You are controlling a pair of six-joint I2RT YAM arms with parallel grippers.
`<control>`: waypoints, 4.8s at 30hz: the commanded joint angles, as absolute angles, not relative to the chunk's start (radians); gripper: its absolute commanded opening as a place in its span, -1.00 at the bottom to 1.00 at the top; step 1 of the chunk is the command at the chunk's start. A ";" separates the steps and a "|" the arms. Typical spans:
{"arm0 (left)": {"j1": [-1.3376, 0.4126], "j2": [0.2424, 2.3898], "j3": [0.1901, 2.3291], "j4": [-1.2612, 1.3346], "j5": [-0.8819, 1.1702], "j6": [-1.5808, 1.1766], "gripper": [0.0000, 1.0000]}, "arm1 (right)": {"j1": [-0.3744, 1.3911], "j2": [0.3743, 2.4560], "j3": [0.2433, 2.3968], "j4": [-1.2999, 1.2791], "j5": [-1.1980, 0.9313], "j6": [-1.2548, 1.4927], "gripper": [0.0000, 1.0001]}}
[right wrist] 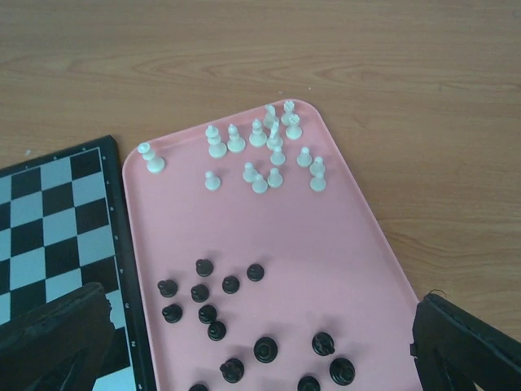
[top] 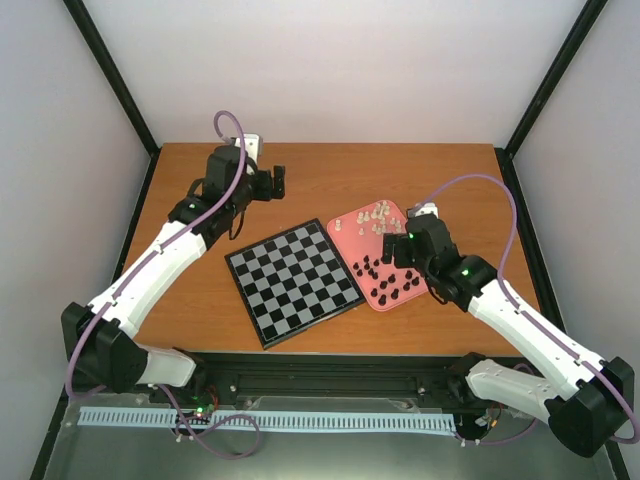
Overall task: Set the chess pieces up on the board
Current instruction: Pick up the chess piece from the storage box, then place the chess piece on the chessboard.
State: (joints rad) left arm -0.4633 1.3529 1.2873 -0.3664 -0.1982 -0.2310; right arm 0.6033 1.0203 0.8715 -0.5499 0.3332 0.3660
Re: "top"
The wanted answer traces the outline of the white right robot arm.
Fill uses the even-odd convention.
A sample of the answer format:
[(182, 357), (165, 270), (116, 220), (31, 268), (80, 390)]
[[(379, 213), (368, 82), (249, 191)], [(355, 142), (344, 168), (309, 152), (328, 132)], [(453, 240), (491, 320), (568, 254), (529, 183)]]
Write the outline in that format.
[(573, 453), (589, 458), (633, 412), (635, 372), (572, 340), (528, 305), (498, 270), (477, 255), (462, 255), (434, 214), (409, 219), (404, 233), (383, 237), (382, 261), (416, 270), (440, 303), (453, 303), (499, 333), (537, 370), (503, 370), (481, 359), (464, 375), (480, 399), (513, 407), (545, 424)]

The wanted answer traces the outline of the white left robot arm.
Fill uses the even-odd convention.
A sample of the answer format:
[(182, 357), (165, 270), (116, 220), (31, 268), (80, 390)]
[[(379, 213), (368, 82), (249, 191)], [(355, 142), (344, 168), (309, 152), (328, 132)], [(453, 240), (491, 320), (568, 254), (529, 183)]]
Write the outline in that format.
[(87, 305), (72, 302), (63, 311), (68, 372), (81, 372), (115, 393), (163, 384), (186, 402), (201, 400), (208, 378), (191, 355), (143, 346), (135, 337), (151, 309), (191, 264), (221, 236), (237, 236), (251, 202), (284, 197), (285, 175), (280, 165), (258, 169), (256, 154), (243, 153), (238, 146), (217, 147), (207, 160), (205, 176), (192, 183), (129, 269)]

